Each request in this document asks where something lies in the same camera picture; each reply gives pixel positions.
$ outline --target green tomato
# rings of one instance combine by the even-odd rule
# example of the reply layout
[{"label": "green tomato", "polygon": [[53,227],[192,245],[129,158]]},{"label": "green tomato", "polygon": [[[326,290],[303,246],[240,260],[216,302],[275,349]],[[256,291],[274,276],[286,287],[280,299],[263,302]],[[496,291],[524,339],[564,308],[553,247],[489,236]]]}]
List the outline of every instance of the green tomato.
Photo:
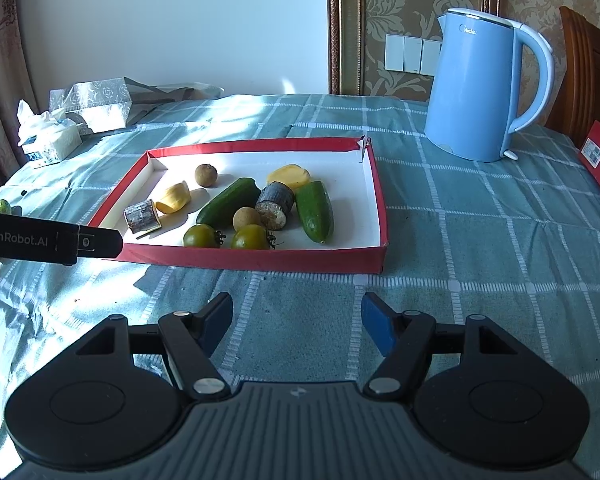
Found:
[{"label": "green tomato", "polygon": [[249,224],[240,229],[231,240],[232,249],[269,249],[275,237],[261,225]]},{"label": "green tomato", "polygon": [[11,214],[11,205],[5,199],[0,199],[0,213],[3,215]]},{"label": "green tomato", "polygon": [[222,245],[222,239],[225,236],[213,229],[210,225],[196,224],[190,227],[186,233],[182,243],[185,247],[208,247],[217,249]]}]

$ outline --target green cucumber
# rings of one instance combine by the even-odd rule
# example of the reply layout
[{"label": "green cucumber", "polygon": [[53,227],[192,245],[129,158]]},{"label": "green cucumber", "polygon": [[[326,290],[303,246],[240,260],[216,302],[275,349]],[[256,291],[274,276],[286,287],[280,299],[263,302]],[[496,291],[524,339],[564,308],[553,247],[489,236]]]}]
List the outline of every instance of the green cucumber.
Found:
[{"label": "green cucumber", "polygon": [[296,190],[296,209],[306,235],[317,244],[325,243],[333,233],[333,209],[320,180]]},{"label": "green cucumber", "polygon": [[254,207],[259,196],[255,180],[239,178],[200,210],[196,224],[207,224],[214,229],[229,227],[235,212],[241,207]]}]

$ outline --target sugarcane piece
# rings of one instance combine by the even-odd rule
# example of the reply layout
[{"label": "sugarcane piece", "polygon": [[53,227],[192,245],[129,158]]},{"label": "sugarcane piece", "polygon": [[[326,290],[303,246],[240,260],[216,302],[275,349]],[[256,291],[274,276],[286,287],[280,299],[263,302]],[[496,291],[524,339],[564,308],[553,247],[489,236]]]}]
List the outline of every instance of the sugarcane piece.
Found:
[{"label": "sugarcane piece", "polygon": [[151,199],[130,205],[123,214],[129,230],[137,236],[145,235],[162,227],[155,203]]},{"label": "sugarcane piece", "polygon": [[260,193],[255,209],[264,227],[278,231],[286,225],[293,204],[294,192],[281,182],[272,182]]}]

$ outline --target screw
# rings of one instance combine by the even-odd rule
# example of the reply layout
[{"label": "screw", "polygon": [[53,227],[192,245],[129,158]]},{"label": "screw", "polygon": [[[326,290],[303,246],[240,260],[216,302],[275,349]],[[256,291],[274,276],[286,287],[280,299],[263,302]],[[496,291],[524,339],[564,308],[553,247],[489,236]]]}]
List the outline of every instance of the screw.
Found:
[{"label": "screw", "polygon": [[376,377],[369,383],[369,389],[376,395],[392,394],[400,389],[400,383],[391,377]]},{"label": "screw", "polygon": [[224,390],[224,382],[213,377],[205,377],[193,383],[193,389],[200,395],[213,395]]}]

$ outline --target yellow potato piece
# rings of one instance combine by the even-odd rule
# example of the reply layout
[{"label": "yellow potato piece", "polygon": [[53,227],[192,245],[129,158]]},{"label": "yellow potato piece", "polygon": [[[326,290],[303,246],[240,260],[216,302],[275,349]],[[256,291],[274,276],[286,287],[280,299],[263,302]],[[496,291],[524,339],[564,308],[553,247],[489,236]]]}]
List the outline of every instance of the yellow potato piece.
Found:
[{"label": "yellow potato piece", "polygon": [[191,192],[185,181],[168,187],[160,200],[155,203],[155,208],[166,215],[179,211],[191,202]]},{"label": "yellow potato piece", "polygon": [[267,184],[272,182],[282,182],[285,186],[293,190],[308,184],[311,181],[311,175],[305,168],[301,168],[297,164],[287,164],[276,171],[269,173]]}]

